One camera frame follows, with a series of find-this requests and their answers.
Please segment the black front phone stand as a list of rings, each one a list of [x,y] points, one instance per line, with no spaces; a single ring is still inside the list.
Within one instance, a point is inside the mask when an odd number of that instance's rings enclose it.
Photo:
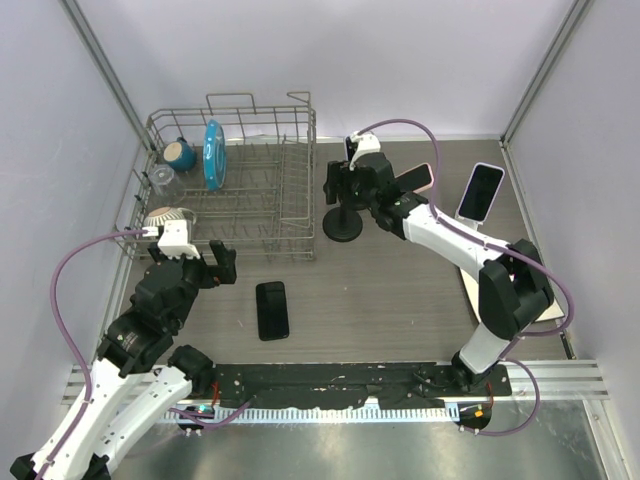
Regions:
[[[322,230],[330,240],[347,243],[360,236],[363,230],[363,221],[357,211],[343,204],[338,204],[324,215]]]

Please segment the black phone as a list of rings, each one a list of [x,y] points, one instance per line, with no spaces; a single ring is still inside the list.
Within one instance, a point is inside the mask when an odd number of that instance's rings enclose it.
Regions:
[[[256,286],[258,336],[261,341],[285,339],[290,334],[285,285],[282,281]]]

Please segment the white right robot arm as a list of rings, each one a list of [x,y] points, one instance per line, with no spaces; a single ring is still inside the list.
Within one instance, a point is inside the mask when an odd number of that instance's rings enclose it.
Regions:
[[[453,386],[472,395],[516,337],[553,304],[554,294],[531,242],[482,236],[449,217],[424,197],[433,185],[428,164],[397,175],[381,152],[355,163],[331,161],[322,229],[335,242],[351,242],[362,232],[360,213],[366,210],[381,229],[435,252],[477,282],[481,322],[451,360]]]

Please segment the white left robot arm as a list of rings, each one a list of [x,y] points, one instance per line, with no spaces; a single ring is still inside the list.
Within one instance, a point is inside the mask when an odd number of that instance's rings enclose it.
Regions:
[[[137,283],[130,307],[107,329],[92,365],[82,368],[84,388],[50,439],[14,460],[14,478],[109,479],[165,411],[211,391],[213,361],[186,345],[174,350],[143,393],[124,402],[172,348],[199,292],[235,283],[235,250],[219,240],[209,246],[213,265],[200,255],[172,259],[157,244],[150,246],[154,262]]]

